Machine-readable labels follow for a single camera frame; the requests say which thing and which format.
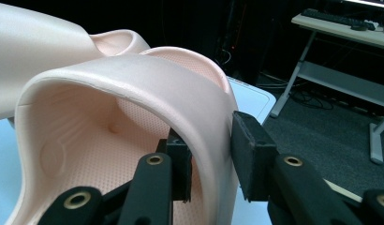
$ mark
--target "white table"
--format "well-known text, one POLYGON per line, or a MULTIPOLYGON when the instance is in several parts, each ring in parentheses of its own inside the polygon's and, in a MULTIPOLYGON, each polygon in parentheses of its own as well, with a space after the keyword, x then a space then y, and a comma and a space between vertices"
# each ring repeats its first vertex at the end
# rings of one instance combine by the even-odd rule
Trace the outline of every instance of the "white table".
MULTIPOLYGON (((309 48, 315 39, 316 33, 332 35, 339 38, 350 39, 367 45, 376 46, 384 49, 384 33, 378 31, 355 31, 347 25, 342 25, 334 22, 326 22, 314 18, 297 15, 291 20, 299 26, 312 30, 312 35, 309 38, 303 54, 300 57, 297 66, 291 75, 285 92, 277 100, 274 105, 271 116, 277 117, 284 105, 286 104, 291 90, 297 77, 307 81, 318 83, 331 89, 349 94, 356 98, 361 98, 369 102, 373 102, 384 107, 384 85, 375 82, 369 82, 346 73, 342 73, 330 68, 316 65, 305 60, 309 48)), ((383 163, 381 132, 384 130, 384 119, 377 125, 370 124, 370 159, 377 163, 383 163)))
MULTIPOLYGON (((275 98, 257 87, 229 78, 239 110, 263 124, 275 98)), ((22 176, 16 135, 8 120, 0 120, 0 224, 12 212, 21 190, 22 176)), ((266 202, 248 203, 238 188, 232 224, 271 224, 266 202)))

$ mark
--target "textured inner surface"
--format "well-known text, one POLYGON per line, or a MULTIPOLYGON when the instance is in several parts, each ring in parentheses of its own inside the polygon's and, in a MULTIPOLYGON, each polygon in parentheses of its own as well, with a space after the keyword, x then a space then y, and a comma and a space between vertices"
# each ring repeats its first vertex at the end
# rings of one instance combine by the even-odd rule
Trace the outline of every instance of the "textured inner surface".
MULTIPOLYGON (((132 179, 139 159, 156 150, 170 127, 152 113, 97 90, 68 85, 56 88, 32 109, 40 137, 39 163, 47 197, 32 220, 37 222, 62 192, 98 188, 103 194, 132 179)), ((203 206, 194 164, 192 201, 174 203, 174 224, 201 224, 203 206)), ((37 192, 27 189, 25 195, 37 192)))
POLYGON ((168 59, 184 68, 188 68, 200 75, 204 75, 207 79, 225 90, 225 81, 222 81, 220 76, 218 76, 218 71, 214 69, 214 65, 210 65, 208 59, 204 59, 202 55, 192 56, 191 53, 192 52, 188 53, 180 50, 167 50, 149 52, 148 54, 168 59))

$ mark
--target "shelf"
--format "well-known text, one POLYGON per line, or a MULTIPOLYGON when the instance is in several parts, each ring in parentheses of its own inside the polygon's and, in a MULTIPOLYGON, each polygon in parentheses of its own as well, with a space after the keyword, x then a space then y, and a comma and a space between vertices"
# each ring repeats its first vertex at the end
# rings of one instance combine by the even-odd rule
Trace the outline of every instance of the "shelf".
POLYGON ((350 26, 347 25, 326 22, 319 19, 304 17, 302 15, 297 15, 291 22, 296 23, 303 28, 315 30, 323 34, 350 39, 384 49, 384 32, 381 32, 383 28, 378 27, 376 31, 355 31, 350 29, 350 26))
POLYGON ((369 82, 330 68, 303 62, 298 77, 384 107, 384 85, 369 82))

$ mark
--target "gray carpet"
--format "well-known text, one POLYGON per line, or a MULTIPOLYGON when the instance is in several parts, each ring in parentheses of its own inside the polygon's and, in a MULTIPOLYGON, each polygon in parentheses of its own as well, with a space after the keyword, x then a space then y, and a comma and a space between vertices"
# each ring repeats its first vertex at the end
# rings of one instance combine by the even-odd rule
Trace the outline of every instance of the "gray carpet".
MULTIPOLYGON (((371 162, 369 155, 369 124, 377 122, 338 105, 332 110, 311 109, 289 99, 264 127, 280 153, 305 158, 323 178, 362 196, 367 189, 384 189, 384 163, 371 162)), ((384 132, 381 138, 384 157, 384 132)))

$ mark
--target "dark background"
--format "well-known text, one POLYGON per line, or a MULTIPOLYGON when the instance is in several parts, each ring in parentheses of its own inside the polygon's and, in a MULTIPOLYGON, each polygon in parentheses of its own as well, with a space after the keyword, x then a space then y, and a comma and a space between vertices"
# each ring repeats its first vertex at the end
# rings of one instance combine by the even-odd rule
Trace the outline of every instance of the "dark background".
MULTIPOLYGON (((178 46, 214 60, 229 75, 257 84, 265 70, 287 81, 310 32, 291 18, 306 8, 384 22, 384 12, 334 0, 7 0, 79 24, 89 34, 115 29, 138 32, 151 47, 178 46)), ((319 35, 307 59, 319 65, 384 84, 384 50, 319 35)), ((371 103, 316 84, 306 89, 384 113, 371 103)))

